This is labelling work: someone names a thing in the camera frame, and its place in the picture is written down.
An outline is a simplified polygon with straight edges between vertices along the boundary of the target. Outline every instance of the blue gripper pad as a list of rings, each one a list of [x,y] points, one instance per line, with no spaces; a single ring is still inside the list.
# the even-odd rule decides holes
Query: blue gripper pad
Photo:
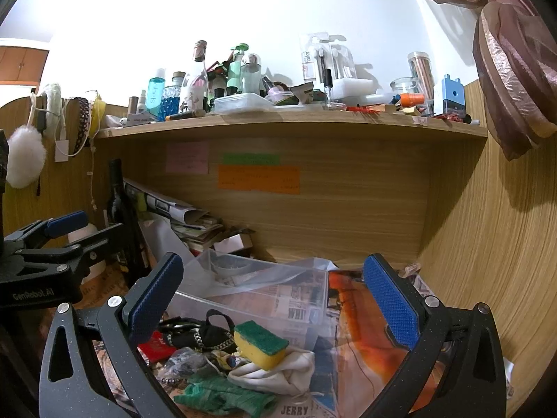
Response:
[[[46,223],[45,236],[51,239],[69,234],[72,231],[85,228],[89,223],[89,218],[83,210],[54,218]]]
[[[377,253],[364,261],[364,281],[397,342],[412,350],[425,321],[420,294]]]
[[[138,279],[126,294],[122,320],[129,331],[127,339],[133,346],[146,343],[157,329],[183,276],[184,265],[180,256],[166,253],[157,267]]]

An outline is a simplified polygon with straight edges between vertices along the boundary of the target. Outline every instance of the clear plastic box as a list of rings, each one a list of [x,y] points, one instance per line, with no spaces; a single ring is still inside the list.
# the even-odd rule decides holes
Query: clear plastic box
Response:
[[[274,105],[253,92],[218,97],[214,100],[215,113],[234,113],[237,111],[268,110]]]
[[[170,317],[205,319],[208,310],[217,309],[235,324],[254,320],[292,345],[313,350],[325,314],[326,271],[213,250],[205,250],[191,262],[210,272],[214,287],[204,288],[199,295],[205,297],[197,297],[180,285],[168,307]],[[191,262],[185,266],[185,276]],[[224,318],[215,316],[211,322],[226,327]]]

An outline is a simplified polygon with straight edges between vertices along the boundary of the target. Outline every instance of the dark wine bottle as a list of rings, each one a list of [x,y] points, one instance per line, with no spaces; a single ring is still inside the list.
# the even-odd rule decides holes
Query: dark wine bottle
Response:
[[[127,241],[123,241],[124,246],[116,254],[116,258],[126,278],[127,286],[132,287],[139,278],[149,275],[147,248],[133,202],[124,191],[122,161],[111,160],[109,168],[112,195],[107,203],[107,218],[109,224],[122,223],[126,229]]]

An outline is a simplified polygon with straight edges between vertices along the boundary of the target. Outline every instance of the metal screw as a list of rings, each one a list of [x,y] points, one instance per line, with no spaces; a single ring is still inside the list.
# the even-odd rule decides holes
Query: metal screw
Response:
[[[108,306],[111,308],[117,307],[122,303],[122,297],[119,295],[113,295],[111,298],[108,299]]]
[[[425,298],[425,304],[430,308],[437,308],[441,302],[434,295],[428,295]]]
[[[482,302],[478,303],[478,310],[483,314],[489,314],[491,312],[489,306]]]
[[[58,305],[57,311],[58,312],[66,312],[70,309],[70,304],[69,303],[61,303]]]

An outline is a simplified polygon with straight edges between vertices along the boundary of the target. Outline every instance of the wooden cupboard door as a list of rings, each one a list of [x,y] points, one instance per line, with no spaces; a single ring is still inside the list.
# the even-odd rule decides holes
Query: wooden cupboard door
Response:
[[[38,87],[47,56],[47,50],[0,47],[0,85]]]
[[[22,47],[0,47],[0,83],[2,85],[15,85],[19,77],[19,70],[23,64],[26,53]]]
[[[17,78],[19,85],[38,87],[38,84],[41,82],[42,71],[45,68],[47,56],[47,50],[38,50],[35,48],[26,49],[23,58],[23,66]]]

